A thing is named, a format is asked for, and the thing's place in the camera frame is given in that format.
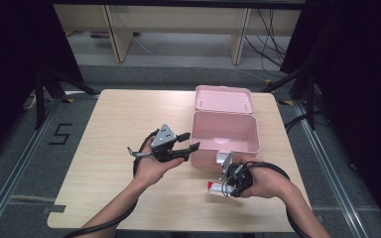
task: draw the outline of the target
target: wrist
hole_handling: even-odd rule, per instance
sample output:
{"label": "wrist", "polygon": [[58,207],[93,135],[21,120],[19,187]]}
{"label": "wrist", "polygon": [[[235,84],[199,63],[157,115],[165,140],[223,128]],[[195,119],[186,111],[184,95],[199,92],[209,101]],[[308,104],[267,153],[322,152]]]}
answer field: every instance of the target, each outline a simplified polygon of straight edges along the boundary
{"label": "wrist", "polygon": [[284,201],[284,203],[288,203],[292,198],[300,193],[299,188],[294,185],[292,182],[287,180],[280,185],[277,196]]}
{"label": "wrist", "polygon": [[143,182],[141,179],[138,179],[138,178],[132,178],[131,182],[129,183],[129,186],[141,192],[143,192],[149,187],[148,184],[146,184],[145,182]]}

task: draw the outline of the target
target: pink plastic box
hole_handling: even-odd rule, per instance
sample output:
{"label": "pink plastic box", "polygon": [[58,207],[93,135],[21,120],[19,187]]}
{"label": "pink plastic box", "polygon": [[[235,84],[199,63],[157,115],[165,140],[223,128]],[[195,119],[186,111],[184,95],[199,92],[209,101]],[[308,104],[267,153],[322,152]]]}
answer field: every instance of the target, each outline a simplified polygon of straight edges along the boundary
{"label": "pink plastic box", "polygon": [[199,150],[190,154],[194,167],[221,169],[231,151],[234,156],[256,156],[261,146],[248,89],[201,85],[194,106],[190,142],[200,142]]}

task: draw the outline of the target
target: small object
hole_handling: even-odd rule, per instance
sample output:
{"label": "small object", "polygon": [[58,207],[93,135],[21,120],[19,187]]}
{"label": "small object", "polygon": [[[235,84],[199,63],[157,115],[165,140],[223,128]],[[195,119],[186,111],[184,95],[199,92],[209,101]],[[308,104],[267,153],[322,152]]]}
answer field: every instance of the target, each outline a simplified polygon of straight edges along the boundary
{"label": "small object", "polygon": [[106,32],[91,32],[89,34],[92,38],[103,38],[103,39],[108,39],[109,34]]}
{"label": "small object", "polygon": [[230,185],[224,186],[223,184],[209,181],[208,187],[206,189],[208,190],[208,192],[214,191],[214,192],[222,192],[222,193],[230,194],[231,192],[235,190],[235,187],[232,187]]}
{"label": "small object", "polygon": [[157,134],[153,143],[151,143],[151,153],[133,152],[131,148],[128,147],[129,154],[138,160],[153,155],[160,162],[168,162],[176,158],[184,158],[185,161],[187,161],[190,154],[199,149],[199,143],[195,143],[190,145],[188,149],[174,151],[173,146],[175,142],[188,140],[191,133],[183,133],[177,136],[167,124],[163,124],[155,133]]}

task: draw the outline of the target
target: human arm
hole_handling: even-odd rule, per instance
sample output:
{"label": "human arm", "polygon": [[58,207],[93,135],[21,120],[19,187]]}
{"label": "human arm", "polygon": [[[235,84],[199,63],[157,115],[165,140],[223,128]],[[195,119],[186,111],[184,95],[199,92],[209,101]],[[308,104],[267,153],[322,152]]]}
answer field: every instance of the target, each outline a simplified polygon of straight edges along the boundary
{"label": "human arm", "polygon": [[[154,137],[148,140],[143,152],[151,152],[150,145]],[[82,228],[100,225],[124,214],[138,199],[138,197],[151,185],[157,183],[168,170],[180,165],[184,159],[174,159],[161,163],[153,156],[143,157],[138,165],[137,173],[131,182],[117,194],[106,206],[94,215]],[[117,225],[101,231],[89,233],[78,237],[113,237]]]}
{"label": "human arm", "polygon": [[[260,162],[250,156],[238,158],[241,163]],[[310,237],[329,237],[306,203],[299,188],[279,173],[267,168],[252,168],[253,184],[243,190],[241,197],[279,197],[286,204],[297,226]]]}

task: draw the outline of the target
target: human hand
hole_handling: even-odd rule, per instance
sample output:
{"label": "human hand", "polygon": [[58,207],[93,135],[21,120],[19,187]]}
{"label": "human hand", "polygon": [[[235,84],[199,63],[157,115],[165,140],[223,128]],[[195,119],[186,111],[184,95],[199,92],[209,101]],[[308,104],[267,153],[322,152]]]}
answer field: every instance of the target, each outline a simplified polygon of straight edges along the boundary
{"label": "human hand", "polygon": [[[240,163],[263,162],[251,156],[243,155],[235,158]],[[278,196],[283,198],[288,189],[294,188],[294,185],[279,173],[268,168],[252,168],[250,174],[253,178],[253,184],[240,193],[241,197],[260,196],[271,198]]]}
{"label": "human hand", "polygon": [[[151,143],[155,137],[150,138],[142,152],[151,152]],[[179,166],[184,162],[183,158],[174,159],[161,163],[154,156],[143,157],[138,165],[134,179],[141,182],[144,187],[157,183],[168,170]]]}

